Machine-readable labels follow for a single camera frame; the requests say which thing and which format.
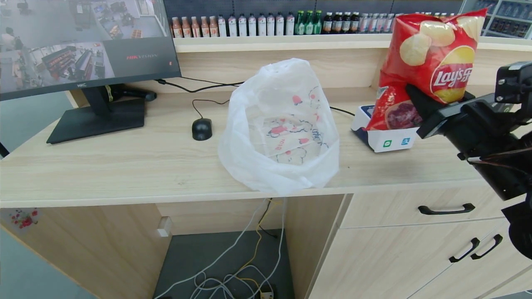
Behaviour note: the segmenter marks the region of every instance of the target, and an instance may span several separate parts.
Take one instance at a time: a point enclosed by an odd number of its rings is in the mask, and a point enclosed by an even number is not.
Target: computer mouse
[[[203,141],[212,136],[212,121],[208,118],[200,118],[192,123],[192,138]]]

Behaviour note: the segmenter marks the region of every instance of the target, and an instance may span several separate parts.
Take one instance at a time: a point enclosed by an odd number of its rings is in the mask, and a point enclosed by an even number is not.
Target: computer monitor
[[[163,0],[0,0],[0,101],[81,89],[48,143],[144,125],[116,84],[180,77]]]

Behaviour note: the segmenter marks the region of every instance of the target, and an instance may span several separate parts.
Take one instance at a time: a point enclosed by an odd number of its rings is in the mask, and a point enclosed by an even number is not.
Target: lay's potato chips bag
[[[366,129],[406,129],[420,124],[422,119],[406,94],[406,84],[443,104],[459,101],[473,70],[486,11],[446,19],[424,14],[398,16],[380,70],[375,111]]]

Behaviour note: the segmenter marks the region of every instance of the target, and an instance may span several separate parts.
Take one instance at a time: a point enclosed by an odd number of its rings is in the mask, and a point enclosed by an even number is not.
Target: wooden counter
[[[375,102],[389,38],[174,42],[183,76],[217,82],[243,81],[263,65],[306,59],[330,105],[355,111]],[[492,92],[496,70],[530,60],[531,52],[530,40],[481,38],[468,91]],[[184,78],[168,81],[189,89],[210,85]],[[214,135],[204,142],[192,139],[192,122],[199,118],[192,100],[223,101],[234,87],[188,94],[154,81],[131,85],[159,94],[147,103],[144,127],[49,145],[53,123],[0,161],[2,211],[38,207],[40,215],[38,224],[24,232],[6,218],[1,219],[3,228],[104,299],[152,297],[170,241],[157,234],[161,217],[172,221],[170,234],[175,235],[239,231],[262,198],[275,197],[237,182],[219,162],[227,106],[197,103],[212,119]],[[86,105],[79,90],[68,97],[74,107]],[[528,277],[532,262],[509,244],[500,209],[521,198],[501,202],[473,167],[456,157],[457,150],[444,137],[418,139],[406,151],[375,154],[351,132],[352,116],[332,114],[340,134],[338,174],[325,188],[302,190],[287,200],[286,235],[297,299],[458,298],[453,293],[457,284],[467,289],[461,293],[464,299],[520,290],[511,282]],[[527,131],[518,130],[517,135]],[[427,205],[459,211],[464,203],[476,208],[441,217],[418,210]],[[254,219],[250,229],[257,223]],[[280,209],[263,227],[281,227]],[[481,241],[480,250],[487,250],[496,232],[504,235],[503,245],[489,259],[471,263],[467,257],[458,266],[450,264],[449,257],[459,256],[474,237]],[[182,273],[184,278],[191,274]]]

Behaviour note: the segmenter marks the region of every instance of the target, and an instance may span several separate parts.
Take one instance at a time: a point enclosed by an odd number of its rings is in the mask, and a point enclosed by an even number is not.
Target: yellow cable
[[[276,205],[280,205],[280,203],[276,203],[276,202],[272,202],[272,199],[270,198],[269,199],[270,203],[273,203],[274,206]],[[262,222],[264,221],[264,219],[266,219],[266,216],[270,213],[270,211],[273,210],[273,208],[269,209],[266,211],[266,214],[264,214],[264,217],[262,217],[261,221],[259,221],[259,223],[257,224],[257,227],[255,228],[255,232],[257,233],[257,235],[259,235],[259,240],[257,241],[257,245],[255,245],[255,253],[253,253],[253,257],[250,259],[250,261],[248,261],[245,265],[243,265],[238,271],[242,270],[243,268],[245,268],[247,265],[251,264],[251,262],[253,262],[253,260],[255,259],[256,255],[257,255],[257,249],[259,248],[259,243],[261,242],[262,240],[262,235],[260,234],[259,232],[259,227],[261,226]],[[251,278],[240,278],[238,276],[235,276],[237,279],[239,280],[249,280],[249,281],[252,281],[254,282],[256,285],[257,285],[257,289],[259,289],[259,284],[254,280],[254,279],[251,279]]]

